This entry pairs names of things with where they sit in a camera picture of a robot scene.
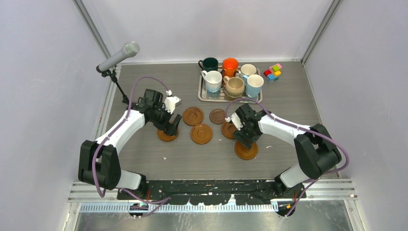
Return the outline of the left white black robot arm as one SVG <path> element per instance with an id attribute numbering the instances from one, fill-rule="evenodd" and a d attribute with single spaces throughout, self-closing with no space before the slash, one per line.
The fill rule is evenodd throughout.
<path id="1" fill-rule="evenodd" d="M 123 116 L 105 134 L 95 141 L 86 140 L 80 147 L 78 179 L 98 188 L 113 190 L 129 189 L 136 199 L 147 195 L 146 177 L 139 173 L 123 170 L 120 166 L 119 153 L 130 138 L 148 122 L 167 136 L 176 136 L 181 115 L 174 115 L 181 99 L 147 89 L 144 96 L 131 103 Z"/>

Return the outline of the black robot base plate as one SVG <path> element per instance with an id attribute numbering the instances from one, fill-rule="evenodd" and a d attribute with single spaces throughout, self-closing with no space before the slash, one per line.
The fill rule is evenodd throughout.
<path id="1" fill-rule="evenodd" d="M 168 198 L 170 205 L 225 205 L 230 201 L 237 205 L 267 205 L 272 199 L 293 201 L 303 190 L 301 183 L 281 189 L 269 180 L 150 180 L 142 182 L 136 190 L 121 190 L 117 199 Z"/>

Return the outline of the dark wooden coaster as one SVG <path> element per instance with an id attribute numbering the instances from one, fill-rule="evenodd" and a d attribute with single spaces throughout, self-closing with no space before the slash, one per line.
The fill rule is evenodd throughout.
<path id="1" fill-rule="evenodd" d="M 223 109 L 214 109 L 209 114 L 209 119 L 214 124 L 222 124 L 225 122 L 226 113 Z"/>

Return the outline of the orange brown coaster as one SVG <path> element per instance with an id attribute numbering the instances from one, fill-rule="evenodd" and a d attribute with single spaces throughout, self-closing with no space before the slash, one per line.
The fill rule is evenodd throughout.
<path id="1" fill-rule="evenodd" d="M 235 154 L 243 160 L 251 160 L 256 157 L 258 154 L 258 146 L 256 143 L 253 143 L 251 148 L 246 148 L 242 143 L 236 142 L 234 146 Z"/>
<path id="2" fill-rule="evenodd" d="M 163 142 L 171 142 L 171 141 L 174 141 L 177 137 L 178 137 L 178 135 L 179 135 L 179 129 L 177 130 L 177 133 L 176 133 L 176 135 L 174 135 L 174 136 L 168 136 L 168 135 L 166 135 L 163 131 L 161 131 L 161 130 L 157 130 L 157 137 L 158 137 L 158 139 L 160 139 L 161 141 L 163 141 Z"/>

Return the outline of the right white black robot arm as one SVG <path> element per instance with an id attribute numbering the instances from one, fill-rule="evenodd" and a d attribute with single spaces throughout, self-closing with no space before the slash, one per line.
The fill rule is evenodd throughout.
<path id="1" fill-rule="evenodd" d="M 298 184 L 317 180 L 341 162 L 342 156 L 322 124 L 299 125 L 270 111 L 256 112 L 250 105 L 240 106 L 225 118 L 236 131 L 233 137 L 250 149 L 262 135 L 271 135 L 295 148 L 298 163 L 275 177 L 273 188 L 280 197 L 288 197 Z"/>

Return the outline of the orange brown coaster front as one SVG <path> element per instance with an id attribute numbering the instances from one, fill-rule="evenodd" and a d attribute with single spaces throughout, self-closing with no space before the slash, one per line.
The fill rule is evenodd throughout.
<path id="1" fill-rule="evenodd" d="M 258 154 L 258 146 L 256 143 L 253 143 L 251 148 L 246 148 L 242 143 L 236 142 L 234 146 L 235 154 L 243 160 L 251 160 L 256 157 Z"/>

